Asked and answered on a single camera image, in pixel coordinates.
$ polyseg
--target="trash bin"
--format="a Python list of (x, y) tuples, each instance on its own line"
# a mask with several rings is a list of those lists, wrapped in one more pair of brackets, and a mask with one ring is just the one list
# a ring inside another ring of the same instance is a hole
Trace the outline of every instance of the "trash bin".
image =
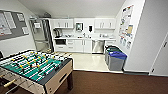
[(119, 51), (119, 52), (122, 52), (118, 47), (116, 46), (107, 46), (106, 47), (106, 50), (105, 50), (105, 61), (106, 61), (106, 64), (108, 65), (109, 63), (109, 52), (113, 52), (113, 51)]
[(122, 52), (118, 52), (118, 51), (109, 52), (109, 64), (108, 64), (109, 70), (121, 71), (126, 58), (127, 58), (127, 55)]

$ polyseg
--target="coffee maker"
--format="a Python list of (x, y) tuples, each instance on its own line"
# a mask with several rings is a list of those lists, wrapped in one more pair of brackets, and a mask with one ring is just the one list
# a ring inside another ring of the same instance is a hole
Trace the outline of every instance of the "coffee maker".
[(62, 29), (59, 29), (59, 28), (55, 28), (53, 29), (53, 31), (55, 31), (55, 38), (59, 38), (62, 36)]

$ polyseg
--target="blue recycling bin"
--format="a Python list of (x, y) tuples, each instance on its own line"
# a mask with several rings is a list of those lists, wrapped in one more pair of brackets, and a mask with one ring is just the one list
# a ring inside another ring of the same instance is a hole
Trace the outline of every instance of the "blue recycling bin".
[(122, 71), (127, 55), (123, 52), (114, 51), (109, 52), (109, 64), (108, 68), (110, 71)]

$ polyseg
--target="refrigerator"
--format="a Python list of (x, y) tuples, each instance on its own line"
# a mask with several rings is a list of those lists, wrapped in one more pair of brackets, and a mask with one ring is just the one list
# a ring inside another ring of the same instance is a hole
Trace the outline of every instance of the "refrigerator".
[(36, 45), (36, 50), (41, 52), (54, 51), (48, 19), (30, 19), (30, 27)]

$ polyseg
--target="faucet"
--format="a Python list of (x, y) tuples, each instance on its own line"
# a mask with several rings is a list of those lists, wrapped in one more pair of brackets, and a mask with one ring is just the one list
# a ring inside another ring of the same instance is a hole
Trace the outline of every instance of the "faucet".
[(85, 37), (85, 35), (86, 35), (86, 34), (85, 34), (85, 33), (83, 33), (83, 37)]

